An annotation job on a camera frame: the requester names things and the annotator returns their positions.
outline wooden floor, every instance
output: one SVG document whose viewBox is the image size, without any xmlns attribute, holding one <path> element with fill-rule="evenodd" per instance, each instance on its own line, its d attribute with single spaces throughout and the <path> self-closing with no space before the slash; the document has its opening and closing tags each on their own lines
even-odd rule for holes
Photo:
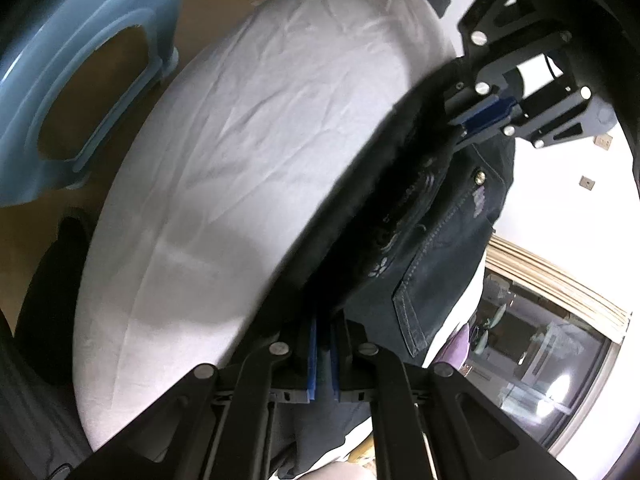
<svg viewBox="0 0 640 480">
<path fill-rule="evenodd" d="M 263 0 L 183 0 L 175 45 L 177 74 L 204 46 L 223 37 Z M 52 106 L 38 147 L 45 156 L 69 156 L 82 146 L 101 110 L 146 62 L 145 45 L 135 31 L 120 34 L 87 60 Z M 97 153 L 87 183 L 78 190 L 54 190 L 38 200 L 0 208 L 0 309 L 12 329 L 29 281 L 55 239 L 58 221 L 68 206 L 80 206 L 95 219 L 131 142 L 170 82 L 156 85 L 126 111 Z"/>
</svg>

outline bolt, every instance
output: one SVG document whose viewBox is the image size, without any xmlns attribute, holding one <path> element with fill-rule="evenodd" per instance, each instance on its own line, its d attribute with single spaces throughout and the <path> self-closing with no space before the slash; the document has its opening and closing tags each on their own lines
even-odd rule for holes
<svg viewBox="0 0 640 480">
<path fill-rule="evenodd" d="M 486 34 L 482 30 L 474 30 L 471 33 L 471 41 L 474 45 L 485 46 L 487 42 Z"/>
<path fill-rule="evenodd" d="M 476 173 L 476 177 L 474 178 L 474 181 L 476 181 L 476 184 L 478 184 L 478 186 L 482 186 L 485 180 L 486 180 L 486 174 L 484 173 L 484 171 L 478 171 Z"/>
<path fill-rule="evenodd" d="M 379 348 L 373 343 L 362 343 L 360 346 L 358 346 L 358 353 L 362 355 L 366 355 L 368 357 L 371 357 L 377 354 L 378 351 L 379 351 Z"/>
<path fill-rule="evenodd" d="M 287 355 L 289 353 L 289 345 L 283 341 L 271 343 L 269 345 L 269 353 L 272 355 Z"/>
<path fill-rule="evenodd" d="M 433 371 L 440 377 L 451 377 L 454 370 L 449 363 L 439 362 L 433 365 Z"/>
<path fill-rule="evenodd" d="M 481 81 L 476 85 L 476 93 L 478 95 L 487 95 L 490 91 L 491 87 L 484 81 Z"/>
<path fill-rule="evenodd" d="M 194 368 L 193 375 L 198 379 L 209 379 L 213 375 L 213 366 L 201 364 Z"/>
</svg>

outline window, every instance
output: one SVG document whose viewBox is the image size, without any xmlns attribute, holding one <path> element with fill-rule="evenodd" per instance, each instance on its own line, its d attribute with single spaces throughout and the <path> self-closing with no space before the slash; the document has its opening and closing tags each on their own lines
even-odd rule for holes
<svg viewBox="0 0 640 480">
<path fill-rule="evenodd" d="M 552 301 L 487 271 L 470 322 L 467 379 L 549 447 L 578 408 L 610 341 Z"/>
</svg>

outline purple cloth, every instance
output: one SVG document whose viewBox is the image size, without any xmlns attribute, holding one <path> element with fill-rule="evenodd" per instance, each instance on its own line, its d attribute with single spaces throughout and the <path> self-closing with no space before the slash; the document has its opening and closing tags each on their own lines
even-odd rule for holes
<svg viewBox="0 0 640 480">
<path fill-rule="evenodd" d="M 465 323 L 463 327 L 458 330 L 458 333 L 449 339 L 446 345 L 440 349 L 433 362 L 449 363 L 456 370 L 460 370 L 460 367 L 465 363 L 468 355 L 469 325 Z"/>
</svg>

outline wrinkled white fabric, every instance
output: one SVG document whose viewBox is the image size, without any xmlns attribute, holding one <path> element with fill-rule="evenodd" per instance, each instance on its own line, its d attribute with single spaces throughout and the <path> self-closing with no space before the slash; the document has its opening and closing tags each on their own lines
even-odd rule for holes
<svg viewBox="0 0 640 480">
<path fill-rule="evenodd" d="M 176 78 L 82 277 L 74 384 L 94 449 L 196 364 L 224 363 L 336 180 L 453 57 L 426 0 L 268 0 Z"/>
</svg>

